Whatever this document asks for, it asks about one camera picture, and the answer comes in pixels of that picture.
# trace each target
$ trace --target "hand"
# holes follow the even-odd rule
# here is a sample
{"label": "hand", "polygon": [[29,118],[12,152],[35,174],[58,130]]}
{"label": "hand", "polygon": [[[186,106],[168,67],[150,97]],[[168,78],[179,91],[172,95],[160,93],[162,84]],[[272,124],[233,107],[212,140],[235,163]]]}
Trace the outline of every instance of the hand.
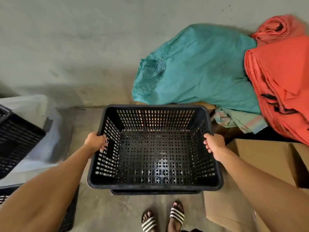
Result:
{"label": "hand", "polygon": [[206,145],[208,152],[213,152],[214,158],[219,161],[220,152],[222,151],[222,149],[226,148],[224,137],[219,134],[215,134],[214,136],[212,136],[211,134],[204,134],[204,138],[206,138],[204,144]]}
{"label": "hand", "polygon": [[88,134],[88,137],[85,140],[85,145],[89,146],[92,151],[96,152],[98,150],[104,150],[105,147],[108,145],[106,142],[107,138],[106,135],[97,136],[97,132],[92,132]]}

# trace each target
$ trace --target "white stripe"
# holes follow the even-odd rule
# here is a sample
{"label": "white stripe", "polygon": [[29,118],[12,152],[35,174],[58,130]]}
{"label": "white stripe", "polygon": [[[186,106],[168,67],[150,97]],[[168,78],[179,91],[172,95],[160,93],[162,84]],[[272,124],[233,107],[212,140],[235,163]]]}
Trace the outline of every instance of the white stripe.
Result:
{"label": "white stripe", "polygon": [[152,226],[150,226],[149,228],[148,228],[148,230],[146,230],[146,231],[144,231],[144,232],[148,232],[149,230],[151,230],[153,227],[155,227],[156,226],[156,224],[153,224]]}
{"label": "white stripe", "polygon": [[143,228],[143,230],[147,229],[149,226],[151,226],[151,224],[155,223],[155,220],[150,221],[147,225],[145,225]]}
{"label": "white stripe", "polygon": [[180,220],[180,219],[178,219],[178,217],[176,217],[176,216],[174,216],[174,215],[170,215],[170,218],[175,218],[176,220],[178,220],[179,222],[180,222],[180,224],[182,224],[183,222]]}
{"label": "white stripe", "polygon": [[147,221],[145,221],[141,226],[143,227],[144,225],[146,225],[149,221],[151,221],[152,219],[154,219],[153,217],[148,218]]}
{"label": "white stripe", "polygon": [[171,212],[171,215],[176,216],[179,220],[181,220],[183,222],[183,218],[181,218],[178,214],[176,214],[175,212]]}
{"label": "white stripe", "polygon": [[182,215],[182,216],[184,217],[184,214],[183,214],[182,212],[178,211],[177,209],[172,208],[172,210],[174,210],[174,211],[178,212],[180,215]]}
{"label": "white stripe", "polygon": [[171,211],[170,214],[174,214],[174,215],[178,216],[180,219],[184,220],[184,218],[180,214],[178,214],[177,212]]}

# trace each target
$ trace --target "sandal strap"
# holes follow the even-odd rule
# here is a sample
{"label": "sandal strap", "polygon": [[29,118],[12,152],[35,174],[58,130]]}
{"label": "sandal strap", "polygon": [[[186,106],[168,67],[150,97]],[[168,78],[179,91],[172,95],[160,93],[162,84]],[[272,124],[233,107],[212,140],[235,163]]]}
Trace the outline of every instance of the sandal strap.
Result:
{"label": "sandal strap", "polygon": [[148,218],[148,220],[141,225],[143,232],[149,232],[155,226],[157,225],[154,217]]}
{"label": "sandal strap", "polygon": [[172,208],[171,213],[170,213],[170,218],[175,218],[181,224],[183,224],[184,214],[182,212],[178,211],[177,209]]}

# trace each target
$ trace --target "folded red cloth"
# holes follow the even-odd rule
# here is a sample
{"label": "folded red cloth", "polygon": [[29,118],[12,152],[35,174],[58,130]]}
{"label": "folded red cloth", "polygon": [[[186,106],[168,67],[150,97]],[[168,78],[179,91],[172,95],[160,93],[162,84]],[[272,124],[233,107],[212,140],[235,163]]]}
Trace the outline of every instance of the folded red cloth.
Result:
{"label": "folded red cloth", "polygon": [[278,133],[309,145],[309,37],[248,50],[244,63],[264,118]]}
{"label": "folded red cloth", "polygon": [[305,26],[292,15],[274,16],[266,20],[252,35],[257,46],[298,37],[305,34]]}

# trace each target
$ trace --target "person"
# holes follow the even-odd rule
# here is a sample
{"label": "person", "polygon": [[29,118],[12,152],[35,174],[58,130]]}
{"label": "person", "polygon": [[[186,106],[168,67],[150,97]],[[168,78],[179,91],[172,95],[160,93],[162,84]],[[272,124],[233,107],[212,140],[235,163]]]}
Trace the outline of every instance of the person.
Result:
{"label": "person", "polygon": [[[308,231],[309,196],[296,187],[246,163],[230,151],[220,135],[205,134],[204,144],[220,161],[272,232]],[[0,232],[56,232],[91,155],[107,146],[105,135],[88,135],[85,144],[58,166],[19,187],[0,207]],[[175,201],[168,232],[180,231],[184,208]],[[157,232],[151,210],[142,214],[142,230]]]}

